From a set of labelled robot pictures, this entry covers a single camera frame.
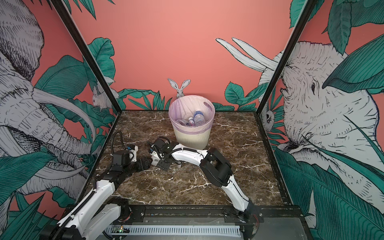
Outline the yellow V label bottle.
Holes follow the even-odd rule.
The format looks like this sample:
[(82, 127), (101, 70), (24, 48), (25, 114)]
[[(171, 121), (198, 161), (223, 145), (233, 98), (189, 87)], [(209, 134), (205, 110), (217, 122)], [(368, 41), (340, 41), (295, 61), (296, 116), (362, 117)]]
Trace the yellow V label bottle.
[(158, 155), (151, 155), (151, 159), (152, 159), (151, 165), (156, 167), (158, 165), (159, 161), (160, 161)]

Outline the cream label green cap bottle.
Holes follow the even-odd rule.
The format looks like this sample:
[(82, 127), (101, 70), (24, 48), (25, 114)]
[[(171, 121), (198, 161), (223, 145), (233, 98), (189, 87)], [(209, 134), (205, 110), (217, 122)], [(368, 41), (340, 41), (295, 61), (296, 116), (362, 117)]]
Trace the cream label green cap bottle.
[(178, 124), (180, 124), (181, 126), (189, 126), (189, 121), (184, 120), (184, 119), (178, 119), (178, 120), (176, 120), (176, 122)]

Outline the green white label bottle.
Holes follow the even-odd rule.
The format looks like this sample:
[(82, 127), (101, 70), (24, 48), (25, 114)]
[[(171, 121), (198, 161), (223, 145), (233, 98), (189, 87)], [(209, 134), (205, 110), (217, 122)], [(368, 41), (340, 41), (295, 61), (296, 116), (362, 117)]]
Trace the green white label bottle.
[(193, 117), (189, 117), (189, 125), (190, 126), (195, 126), (195, 122), (194, 122), (194, 118)]

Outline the blue label bottle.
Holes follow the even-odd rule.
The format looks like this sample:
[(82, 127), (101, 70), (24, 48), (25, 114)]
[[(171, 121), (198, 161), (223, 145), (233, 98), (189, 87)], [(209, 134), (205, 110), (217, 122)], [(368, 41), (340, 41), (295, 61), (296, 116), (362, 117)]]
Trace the blue label bottle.
[(205, 120), (203, 112), (195, 111), (195, 113), (194, 113), (194, 123), (195, 123), (195, 126), (197, 126), (197, 127), (203, 126), (206, 123), (206, 120)]

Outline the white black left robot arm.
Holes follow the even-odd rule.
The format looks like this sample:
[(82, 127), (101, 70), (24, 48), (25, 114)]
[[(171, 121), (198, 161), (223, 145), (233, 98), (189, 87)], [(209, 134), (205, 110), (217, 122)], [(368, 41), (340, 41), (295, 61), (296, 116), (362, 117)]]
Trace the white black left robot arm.
[(126, 178), (148, 170), (152, 159), (137, 158), (136, 150), (113, 154), (113, 162), (95, 179), (92, 190), (55, 226), (41, 231), (40, 240), (95, 240), (114, 221), (124, 223), (132, 218), (133, 210), (127, 200), (113, 198), (104, 202)]

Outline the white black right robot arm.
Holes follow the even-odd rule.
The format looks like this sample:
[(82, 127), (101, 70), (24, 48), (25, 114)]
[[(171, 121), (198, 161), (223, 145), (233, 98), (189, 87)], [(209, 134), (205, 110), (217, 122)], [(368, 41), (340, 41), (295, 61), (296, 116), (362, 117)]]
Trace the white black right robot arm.
[(197, 150), (178, 142), (171, 142), (165, 137), (158, 137), (153, 143), (147, 141), (147, 144), (158, 168), (166, 171), (172, 163), (181, 162), (200, 167), (206, 179), (226, 193), (239, 219), (244, 222), (264, 222), (260, 207), (254, 205), (241, 190), (232, 171), (232, 165), (218, 149)]

